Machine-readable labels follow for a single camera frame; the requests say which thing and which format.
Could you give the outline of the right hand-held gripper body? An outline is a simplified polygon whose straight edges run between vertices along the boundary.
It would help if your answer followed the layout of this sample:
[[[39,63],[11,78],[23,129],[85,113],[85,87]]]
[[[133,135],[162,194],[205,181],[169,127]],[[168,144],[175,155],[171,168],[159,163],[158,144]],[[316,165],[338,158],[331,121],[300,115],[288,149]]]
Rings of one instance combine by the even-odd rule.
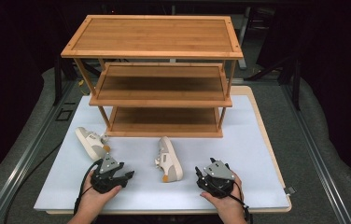
[[[229,196],[233,190],[234,175],[227,163],[216,161],[204,167],[205,175],[197,186],[216,198]]]

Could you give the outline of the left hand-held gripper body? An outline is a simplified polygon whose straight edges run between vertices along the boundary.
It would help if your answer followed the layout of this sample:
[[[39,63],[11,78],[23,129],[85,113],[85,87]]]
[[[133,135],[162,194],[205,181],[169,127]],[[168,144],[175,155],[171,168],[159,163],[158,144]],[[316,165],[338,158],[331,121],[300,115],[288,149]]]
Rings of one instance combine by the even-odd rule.
[[[117,172],[119,163],[109,154],[106,154],[98,161],[98,167],[91,177],[91,185],[99,193],[106,193],[112,190],[115,185],[114,174]]]

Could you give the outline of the white grey sneaker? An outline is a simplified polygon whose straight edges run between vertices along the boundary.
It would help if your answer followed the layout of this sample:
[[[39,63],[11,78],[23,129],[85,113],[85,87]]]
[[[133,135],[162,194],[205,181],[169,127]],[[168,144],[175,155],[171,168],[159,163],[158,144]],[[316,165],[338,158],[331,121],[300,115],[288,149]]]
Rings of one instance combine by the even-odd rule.
[[[170,183],[183,178],[183,169],[173,144],[167,136],[162,137],[159,141],[159,154],[155,159],[155,164],[163,170],[162,182]]]
[[[104,143],[101,135],[88,131],[83,127],[77,127],[75,133],[93,161],[102,159],[110,151],[110,147]]]

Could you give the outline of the wooden three-tier shoe rack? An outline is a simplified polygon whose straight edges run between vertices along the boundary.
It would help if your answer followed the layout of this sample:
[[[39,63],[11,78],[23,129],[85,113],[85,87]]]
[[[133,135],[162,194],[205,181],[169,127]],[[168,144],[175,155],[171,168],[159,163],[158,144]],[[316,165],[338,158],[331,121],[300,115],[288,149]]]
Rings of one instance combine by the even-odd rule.
[[[89,15],[61,53],[99,61],[87,83],[106,134],[220,137],[243,52],[228,16]]]

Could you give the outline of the person's right hand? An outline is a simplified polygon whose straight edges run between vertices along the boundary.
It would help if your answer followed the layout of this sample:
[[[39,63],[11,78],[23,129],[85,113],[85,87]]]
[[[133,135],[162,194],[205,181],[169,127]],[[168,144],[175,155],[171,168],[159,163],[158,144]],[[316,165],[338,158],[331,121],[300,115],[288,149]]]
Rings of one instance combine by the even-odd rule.
[[[234,184],[232,197],[222,199],[212,196],[209,192],[203,191],[201,196],[215,206],[221,220],[224,218],[239,217],[245,218],[243,206],[239,203],[244,199],[242,192],[242,181],[237,174],[233,174]]]

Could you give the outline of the person's left hand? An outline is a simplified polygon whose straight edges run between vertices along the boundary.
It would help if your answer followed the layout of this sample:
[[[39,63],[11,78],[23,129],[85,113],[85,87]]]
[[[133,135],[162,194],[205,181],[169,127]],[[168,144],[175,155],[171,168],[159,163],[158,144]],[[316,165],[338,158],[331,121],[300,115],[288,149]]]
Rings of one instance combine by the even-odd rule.
[[[75,216],[97,217],[104,206],[122,190],[122,186],[116,186],[109,192],[99,193],[91,186],[92,174],[93,172],[90,172],[86,178]]]

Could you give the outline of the white table mat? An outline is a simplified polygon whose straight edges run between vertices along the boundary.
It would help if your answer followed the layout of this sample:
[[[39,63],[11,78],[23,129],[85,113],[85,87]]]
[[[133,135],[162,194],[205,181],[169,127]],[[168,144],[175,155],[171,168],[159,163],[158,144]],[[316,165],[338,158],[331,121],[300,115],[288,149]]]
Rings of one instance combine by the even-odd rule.
[[[77,111],[52,164],[34,208],[50,214],[72,212],[82,178],[91,158],[80,144],[75,130],[84,127],[102,133],[105,129],[98,110],[81,98]],[[255,106],[247,95],[234,95],[226,112],[220,138],[175,138],[172,144],[183,169],[181,180],[164,183],[154,163],[159,154],[156,137],[112,137],[110,154],[123,162],[123,171],[132,171],[115,199],[105,206],[107,214],[211,213],[213,206],[201,196],[197,173],[212,159],[229,164],[242,180],[245,202],[250,211],[287,212],[291,202],[285,193],[273,151],[267,144]]]

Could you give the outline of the white table leg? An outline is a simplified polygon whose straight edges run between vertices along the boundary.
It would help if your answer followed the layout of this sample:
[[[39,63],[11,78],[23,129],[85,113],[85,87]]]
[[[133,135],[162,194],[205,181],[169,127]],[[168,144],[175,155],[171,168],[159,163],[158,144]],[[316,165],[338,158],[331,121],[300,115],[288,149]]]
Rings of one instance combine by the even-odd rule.
[[[239,32],[239,44],[240,46],[243,46],[245,37],[246,37],[246,30],[247,30],[247,26],[248,26],[248,22],[249,22],[249,14],[250,14],[250,7],[247,7],[245,9],[245,13],[242,15],[242,19],[241,19],[241,26],[240,26],[240,32]],[[239,68],[241,70],[246,70],[247,66],[246,66],[246,59],[243,58],[241,60],[238,61],[239,64]]]

